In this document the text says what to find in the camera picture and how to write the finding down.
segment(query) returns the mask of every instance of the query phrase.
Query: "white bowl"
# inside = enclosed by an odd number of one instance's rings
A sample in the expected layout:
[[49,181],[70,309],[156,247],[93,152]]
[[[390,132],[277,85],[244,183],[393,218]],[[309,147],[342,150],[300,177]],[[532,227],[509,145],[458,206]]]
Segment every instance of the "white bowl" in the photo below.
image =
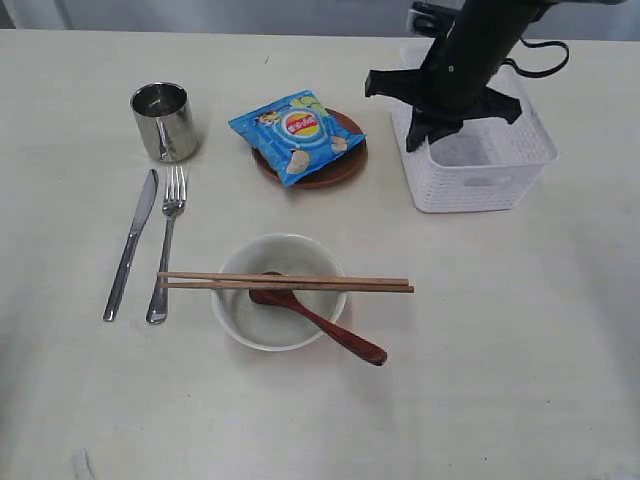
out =
[[[222,273],[285,275],[339,275],[342,267],[318,242],[300,235],[263,235],[236,250],[224,263]],[[318,315],[335,323],[347,300],[342,292],[299,290],[296,297]],[[247,290],[214,290],[213,312],[224,330],[248,347],[282,352],[317,340],[322,331],[300,314],[281,307],[258,305]]]

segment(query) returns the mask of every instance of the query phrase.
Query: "lay's logo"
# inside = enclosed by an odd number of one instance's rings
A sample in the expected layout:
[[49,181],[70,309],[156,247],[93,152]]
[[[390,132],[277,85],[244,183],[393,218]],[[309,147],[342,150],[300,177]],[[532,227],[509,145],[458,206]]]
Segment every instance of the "lay's logo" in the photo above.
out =
[[318,121],[311,113],[295,112],[284,118],[284,128],[289,135],[310,137],[318,132]]

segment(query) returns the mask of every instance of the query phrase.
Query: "wooden chopsticks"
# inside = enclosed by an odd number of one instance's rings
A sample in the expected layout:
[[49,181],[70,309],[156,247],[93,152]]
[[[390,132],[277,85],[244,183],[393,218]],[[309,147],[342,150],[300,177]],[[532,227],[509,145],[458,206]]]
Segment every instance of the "wooden chopsticks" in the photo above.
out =
[[413,293],[406,278],[260,275],[244,273],[160,272],[158,277],[207,280],[205,282],[161,282],[161,288],[210,290],[325,290],[332,292]]

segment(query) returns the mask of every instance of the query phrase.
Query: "butter knife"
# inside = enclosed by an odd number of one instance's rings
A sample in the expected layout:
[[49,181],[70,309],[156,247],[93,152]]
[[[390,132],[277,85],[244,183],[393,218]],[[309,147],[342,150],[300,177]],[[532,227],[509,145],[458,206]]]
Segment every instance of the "butter knife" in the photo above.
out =
[[116,272],[116,278],[113,280],[113,287],[111,287],[111,293],[109,294],[109,300],[107,301],[107,308],[104,310],[102,319],[105,322],[113,322],[118,313],[118,307],[120,307],[120,301],[122,300],[122,294],[124,287],[127,284],[127,277],[129,276],[129,270],[131,268],[131,262],[133,261],[133,254],[136,251],[138,245],[138,239],[142,233],[151,208],[156,199],[156,192],[158,191],[158,172],[154,169],[149,170],[149,175],[144,182],[140,198],[138,199],[138,206],[136,207],[136,213],[133,216],[133,222],[129,229],[129,236],[127,237],[127,243],[124,246],[124,252],[122,252],[122,258],[120,259],[120,265],[118,265],[118,271]]

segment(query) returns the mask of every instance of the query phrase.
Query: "wooden plate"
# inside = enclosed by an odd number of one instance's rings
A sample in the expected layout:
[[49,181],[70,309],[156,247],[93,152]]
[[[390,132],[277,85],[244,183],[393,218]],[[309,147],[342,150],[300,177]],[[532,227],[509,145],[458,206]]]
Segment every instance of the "wooden plate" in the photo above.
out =
[[[362,133],[362,130],[356,122],[351,120],[343,113],[336,112],[327,108],[327,111],[336,117],[338,123],[342,125],[350,133]],[[265,158],[262,156],[259,150],[251,149],[253,158],[255,159],[258,167],[267,174],[269,177],[280,183],[278,174],[269,166]],[[320,170],[310,173],[306,177],[301,178],[296,183],[291,185],[291,188],[323,188],[335,185],[336,183],[344,182],[345,180],[353,177],[367,163],[367,143],[363,140],[358,145],[353,147],[343,156],[334,160],[330,164],[326,165]]]

